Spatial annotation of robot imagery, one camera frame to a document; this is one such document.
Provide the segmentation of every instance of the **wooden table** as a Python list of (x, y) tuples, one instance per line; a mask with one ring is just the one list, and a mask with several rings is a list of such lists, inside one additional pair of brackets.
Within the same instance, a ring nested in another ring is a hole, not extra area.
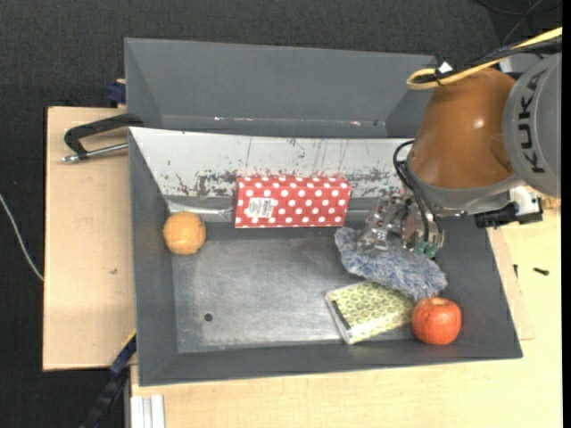
[[(67, 128), (122, 112), (48, 112), (46, 371), (110, 365), (135, 325), (127, 155), (61, 162), (70, 154), (62, 140)], [(95, 148), (124, 138), (119, 132), (88, 143)], [(139, 387), (134, 364), (129, 391), (164, 395), (169, 428), (561, 426), (560, 207), (546, 210), (542, 223), (509, 225), (489, 236), (521, 359), (158, 387)]]

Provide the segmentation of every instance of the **apple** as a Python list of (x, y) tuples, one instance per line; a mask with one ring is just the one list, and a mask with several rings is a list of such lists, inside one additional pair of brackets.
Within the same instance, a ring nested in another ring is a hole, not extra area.
[(462, 325), (458, 304), (441, 297), (424, 298), (412, 310), (412, 331), (426, 344), (446, 345), (454, 342)]

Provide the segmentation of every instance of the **black carpet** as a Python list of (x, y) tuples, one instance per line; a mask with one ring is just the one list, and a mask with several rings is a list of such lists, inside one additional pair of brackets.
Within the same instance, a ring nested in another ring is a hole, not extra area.
[[(0, 193), (42, 267), (44, 108), (110, 106), (124, 37), (423, 53), (461, 65), (561, 25), (560, 1), (0, 0)], [(2, 427), (78, 426), (106, 381), (102, 370), (41, 372), (42, 304), (0, 210)], [(108, 425), (121, 422), (117, 408)]]

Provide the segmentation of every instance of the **small notebook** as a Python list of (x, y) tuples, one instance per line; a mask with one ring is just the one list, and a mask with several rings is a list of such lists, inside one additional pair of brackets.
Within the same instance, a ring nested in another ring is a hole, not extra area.
[(414, 307), (412, 298), (370, 281), (327, 292), (326, 302), (348, 344), (409, 324)]

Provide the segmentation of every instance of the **orange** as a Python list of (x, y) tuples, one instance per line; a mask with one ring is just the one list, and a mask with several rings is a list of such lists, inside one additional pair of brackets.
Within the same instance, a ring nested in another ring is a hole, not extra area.
[(452, 300), (431, 297), (420, 300), (412, 310), (412, 331), (426, 344), (454, 342), (462, 325), (462, 312)]
[(190, 255), (203, 246), (206, 240), (206, 225), (197, 214), (180, 211), (167, 219), (162, 236), (172, 253)]

